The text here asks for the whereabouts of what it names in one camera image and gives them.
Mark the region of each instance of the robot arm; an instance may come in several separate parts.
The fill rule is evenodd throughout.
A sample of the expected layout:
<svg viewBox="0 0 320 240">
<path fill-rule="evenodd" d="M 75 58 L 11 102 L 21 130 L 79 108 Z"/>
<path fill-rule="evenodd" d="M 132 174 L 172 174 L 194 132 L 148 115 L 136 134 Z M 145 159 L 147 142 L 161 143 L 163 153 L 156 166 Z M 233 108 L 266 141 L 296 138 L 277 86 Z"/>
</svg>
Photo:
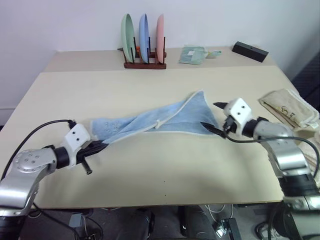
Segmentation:
<svg viewBox="0 0 320 240">
<path fill-rule="evenodd" d="M 56 169 L 82 164 L 87 174 L 92 170 L 85 157 L 107 147 L 92 141 L 85 127 L 76 124 L 60 147 L 25 150 L 17 154 L 11 171 L 0 182 L 0 240 L 17 240 L 39 188 L 39 182 Z"/>
<path fill-rule="evenodd" d="M 258 142 L 266 149 L 284 194 L 285 210 L 277 216 L 283 218 L 286 225 L 282 228 L 289 232 L 284 237 L 300 240 L 304 236 L 319 236 L 320 192 L 302 151 L 294 142 L 293 132 L 281 123 L 261 117 L 252 119 L 251 108 L 241 98 L 214 105 L 222 108 L 227 118 L 223 130 L 203 122 L 206 129 L 236 143 Z M 235 140 L 228 136 L 229 132 L 254 140 Z"/>
</svg>

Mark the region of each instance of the pink plate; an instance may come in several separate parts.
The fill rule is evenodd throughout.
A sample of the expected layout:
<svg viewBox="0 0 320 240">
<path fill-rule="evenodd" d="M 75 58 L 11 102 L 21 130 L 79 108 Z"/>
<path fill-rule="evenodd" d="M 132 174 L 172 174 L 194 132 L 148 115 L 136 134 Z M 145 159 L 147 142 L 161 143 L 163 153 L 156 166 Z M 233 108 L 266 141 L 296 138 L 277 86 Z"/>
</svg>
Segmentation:
<svg viewBox="0 0 320 240">
<path fill-rule="evenodd" d="M 164 63 L 164 37 L 164 15 L 161 14 L 156 25 L 156 54 L 158 61 L 162 64 Z"/>
</svg>

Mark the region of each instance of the black cable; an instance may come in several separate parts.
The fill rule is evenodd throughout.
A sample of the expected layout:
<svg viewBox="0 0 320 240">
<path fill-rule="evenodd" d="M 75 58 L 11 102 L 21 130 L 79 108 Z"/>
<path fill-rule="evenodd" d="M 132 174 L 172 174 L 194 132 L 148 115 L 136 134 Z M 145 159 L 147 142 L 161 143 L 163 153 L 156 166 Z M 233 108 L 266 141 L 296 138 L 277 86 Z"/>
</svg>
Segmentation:
<svg viewBox="0 0 320 240">
<path fill-rule="evenodd" d="M 272 210 L 271 214 L 270 214 L 270 218 L 269 218 L 269 222 L 268 222 L 268 229 L 267 229 L 267 233 L 268 233 L 268 240 L 272 240 L 271 239 L 271 226 L 272 226 L 272 222 L 274 221 L 275 215 L 277 213 L 278 208 L 282 205 L 284 201 L 279 202 L 275 208 Z"/>
<path fill-rule="evenodd" d="M 4 168 L 4 171 L 2 173 L 2 176 L 1 176 L 1 180 L 3 180 L 6 175 L 7 175 L 7 172 L 8 172 L 8 169 L 12 163 L 12 161 L 14 160 L 15 156 L 17 155 L 17 153 L 20 151 L 20 149 L 22 148 L 22 146 L 26 143 L 26 141 L 36 132 L 38 131 L 39 129 L 42 129 L 43 127 L 45 126 L 48 126 L 50 124 L 55 124 L 55 123 L 62 123 L 62 122 L 67 122 L 69 123 L 69 127 L 70 128 L 73 128 L 74 125 L 76 124 L 74 121 L 70 120 L 70 119 L 61 119 L 61 120 L 54 120 L 54 121 L 48 121 L 38 127 L 36 127 L 33 131 L 31 131 L 28 136 L 25 137 L 25 139 L 20 143 L 20 145 L 16 148 L 16 150 L 14 151 L 14 153 L 12 154 L 12 156 L 10 157 L 8 163 L 6 164 L 5 168 Z"/>
<path fill-rule="evenodd" d="M 90 221 L 92 221 L 93 223 L 95 223 L 98 228 L 100 229 L 100 232 L 101 232 L 101 238 L 100 240 L 104 240 L 104 236 L 105 236 L 105 232 L 103 230 L 103 228 L 101 227 L 101 225 L 99 223 L 97 223 L 95 220 L 93 220 L 91 217 L 88 217 L 88 216 L 84 216 L 86 219 L 89 219 Z"/>
<path fill-rule="evenodd" d="M 302 239 L 303 240 L 310 240 L 310 239 L 312 239 L 314 237 L 318 237 L 318 236 L 320 236 L 320 234 L 310 234 L 310 235 L 304 236 Z"/>
<path fill-rule="evenodd" d="M 80 239 L 78 232 L 73 227 L 69 226 L 68 224 L 64 223 L 63 221 L 60 221 L 60 220 L 56 219 L 55 217 L 51 216 L 50 214 L 46 213 L 44 210 L 39 208 L 35 203 L 33 203 L 33 205 L 38 211 L 40 211 L 42 213 L 42 215 L 46 216 L 48 219 L 50 219 L 50 220 L 56 222 L 57 224 L 60 224 L 61 226 L 64 226 L 65 228 L 71 230 L 75 234 L 76 240 Z"/>
<path fill-rule="evenodd" d="M 262 236 L 262 234 L 261 234 L 259 231 L 260 231 L 261 228 L 262 228 L 263 226 L 265 226 L 266 224 L 268 224 L 268 223 L 267 223 L 266 221 L 263 221 L 263 222 L 259 223 L 258 225 L 256 225 L 256 226 L 254 227 L 255 235 L 256 235 L 256 237 L 257 237 L 258 239 L 260 239 L 260 240 L 263 240 L 263 239 L 264 239 L 264 236 Z"/>
<path fill-rule="evenodd" d="M 316 165 L 315 165 L 313 177 L 315 178 L 318 173 L 319 165 L 320 165 L 320 155 L 319 155 L 317 147 L 307 139 L 304 139 L 302 137 L 297 137 L 297 136 L 273 136 L 273 137 L 268 137 L 268 138 L 255 139 L 255 140 L 236 140 L 236 139 L 233 139 L 228 136 L 226 129 L 223 130 L 223 133 L 228 140 L 230 140 L 231 142 L 234 142 L 234 143 L 238 143 L 238 144 L 261 143 L 261 142 L 274 141 L 274 140 L 279 140 L 279 139 L 284 139 L 284 140 L 290 139 L 290 140 L 298 140 L 298 141 L 305 142 L 306 144 L 310 145 L 310 147 L 313 148 L 315 155 L 316 155 Z"/>
<path fill-rule="evenodd" d="M 28 218 L 31 218 L 31 219 L 37 219 L 38 217 L 40 217 L 42 215 L 42 213 L 39 211 L 39 210 L 31 210 L 29 213 L 28 213 Z"/>
</svg>

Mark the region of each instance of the folded napkin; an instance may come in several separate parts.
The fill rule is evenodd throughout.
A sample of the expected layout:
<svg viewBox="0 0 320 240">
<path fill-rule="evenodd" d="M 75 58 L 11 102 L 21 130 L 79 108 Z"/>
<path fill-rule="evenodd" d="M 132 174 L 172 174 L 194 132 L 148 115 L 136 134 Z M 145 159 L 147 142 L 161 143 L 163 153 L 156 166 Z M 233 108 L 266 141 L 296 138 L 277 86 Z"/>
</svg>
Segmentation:
<svg viewBox="0 0 320 240">
<path fill-rule="evenodd" d="M 183 132 L 211 135 L 200 122 L 218 127 L 207 105 L 204 91 L 193 93 L 187 100 L 163 106 L 138 116 L 117 119 L 98 118 L 91 122 L 91 133 L 105 144 L 111 144 L 142 132 Z"/>
<path fill-rule="evenodd" d="M 292 129 L 318 127 L 319 112 L 290 89 L 269 92 L 259 99 L 262 106 Z"/>
</svg>

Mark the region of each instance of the table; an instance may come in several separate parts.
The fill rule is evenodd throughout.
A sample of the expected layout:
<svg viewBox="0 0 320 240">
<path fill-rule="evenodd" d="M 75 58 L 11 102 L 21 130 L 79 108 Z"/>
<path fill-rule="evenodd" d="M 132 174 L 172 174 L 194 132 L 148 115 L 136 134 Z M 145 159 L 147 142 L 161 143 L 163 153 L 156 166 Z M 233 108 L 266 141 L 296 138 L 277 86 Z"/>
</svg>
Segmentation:
<svg viewBox="0 0 320 240">
<path fill-rule="evenodd" d="M 226 47 L 216 49 L 222 56 L 202 66 L 175 63 L 180 50 L 168 49 L 166 70 L 123 69 L 117 51 L 58 52 L 0 132 L 0 169 L 23 138 L 44 122 L 68 118 L 89 127 L 91 119 L 134 116 L 200 89 L 220 124 L 225 116 L 212 103 L 237 97 L 244 98 L 254 116 L 279 122 L 257 101 L 272 90 L 294 89 L 271 58 L 259 63 Z M 23 149 L 58 145 L 68 130 L 64 123 L 43 128 Z M 77 165 L 47 176 L 35 202 L 42 208 L 92 208 L 244 204 L 283 197 L 267 152 L 258 143 L 142 133 L 108 146 L 87 162 L 91 175 Z"/>
</svg>

